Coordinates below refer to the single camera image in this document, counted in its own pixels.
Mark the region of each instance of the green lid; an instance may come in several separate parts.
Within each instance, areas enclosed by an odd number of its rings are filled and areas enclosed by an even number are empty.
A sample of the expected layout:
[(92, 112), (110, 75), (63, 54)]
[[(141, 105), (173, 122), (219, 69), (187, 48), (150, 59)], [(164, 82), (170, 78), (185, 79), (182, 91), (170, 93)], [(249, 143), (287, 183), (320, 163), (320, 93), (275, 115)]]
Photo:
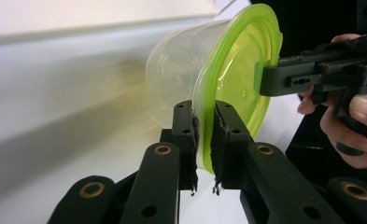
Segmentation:
[(215, 101), (234, 106), (255, 137), (270, 101), (259, 95), (262, 69), (277, 63), (281, 45), (275, 13), (267, 5), (256, 4), (230, 21), (212, 49), (197, 79), (193, 99), (194, 113), (200, 120), (199, 163), (202, 159), (209, 173), (213, 174), (210, 141)]

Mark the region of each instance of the lime green plastic lid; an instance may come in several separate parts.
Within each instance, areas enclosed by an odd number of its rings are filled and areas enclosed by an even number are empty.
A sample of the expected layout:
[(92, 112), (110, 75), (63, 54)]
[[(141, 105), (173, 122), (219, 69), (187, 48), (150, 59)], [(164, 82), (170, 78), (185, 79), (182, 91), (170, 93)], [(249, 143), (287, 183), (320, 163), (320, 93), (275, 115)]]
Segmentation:
[(259, 94), (264, 66), (275, 65), (282, 45), (273, 10), (255, 4), (239, 12), (226, 26), (197, 79), (194, 114), (200, 120), (197, 162), (213, 174), (210, 141), (216, 100), (231, 104), (252, 137), (267, 111), (269, 97)]

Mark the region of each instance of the human hand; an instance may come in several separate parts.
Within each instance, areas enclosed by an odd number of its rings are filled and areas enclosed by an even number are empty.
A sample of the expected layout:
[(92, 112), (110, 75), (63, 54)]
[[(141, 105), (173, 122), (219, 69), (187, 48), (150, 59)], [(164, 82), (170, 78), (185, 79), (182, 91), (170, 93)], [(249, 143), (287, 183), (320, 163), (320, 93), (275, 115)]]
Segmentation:
[[(360, 35), (338, 35), (332, 40), (332, 42), (358, 38), (359, 36)], [(316, 105), (314, 105), (311, 100), (312, 92), (313, 88), (311, 88), (310, 91), (301, 93), (303, 101), (297, 109), (299, 113), (310, 114), (314, 112)], [(331, 97), (328, 99), (328, 101), (324, 103), (328, 109), (320, 121), (320, 127), (322, 131), (328, 135), (334, 148), (336, 148), (337, 142), (340, 142), (348, 147), (365, 151), (365, 153), (363, 153), (361, 156), (348, 156), (337, 150), (343, 160), (352, 167), (357, 169), (367, 169), (367, 137), (350, 130), (338, 118), (332, 115), (334, 101), (335, 94), (331, 94)], [(366, 94), (356, 95), (352, 99), (349, 105), (349, 113), (353, 119), (356, 119), (357, 121), (367, 125)]]

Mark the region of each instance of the plastic container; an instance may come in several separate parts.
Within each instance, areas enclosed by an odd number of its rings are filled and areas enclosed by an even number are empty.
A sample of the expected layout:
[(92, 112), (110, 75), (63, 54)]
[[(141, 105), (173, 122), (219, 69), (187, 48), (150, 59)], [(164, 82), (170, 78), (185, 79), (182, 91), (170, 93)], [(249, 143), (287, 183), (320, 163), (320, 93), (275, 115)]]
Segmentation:
[(267, 111), (260, 96), (262, 68), (277, 63), (282, 44), (275, 13), (251, 5), (231, 21), (217, 21), (176, 32), (148, 58), (147, 88), (152, 117), (171, 128), (174, 105), (193, 101), (200, 120), (199, 167), (213, 173), (210, 139), (215, 100), (235, 107), (253, 137)]

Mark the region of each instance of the clear plastic container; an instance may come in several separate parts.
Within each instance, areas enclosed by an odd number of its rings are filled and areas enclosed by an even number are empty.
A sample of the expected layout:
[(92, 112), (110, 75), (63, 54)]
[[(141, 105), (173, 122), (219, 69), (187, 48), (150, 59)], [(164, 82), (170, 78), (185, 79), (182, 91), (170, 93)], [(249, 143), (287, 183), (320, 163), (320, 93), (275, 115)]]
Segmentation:
[(197, 165), (213, 173), (210, 139), (215, 101), (233, 105), (256, 136), (269, 98), (259, 94), (262, 69), (277, 63), (282, 34), (273, 10), (256, 4), (231, 21), (176, 32), (148, 58), (147, 88), (152, 117), (171, 128), (176, 104), (193, 101), (200, 121)]

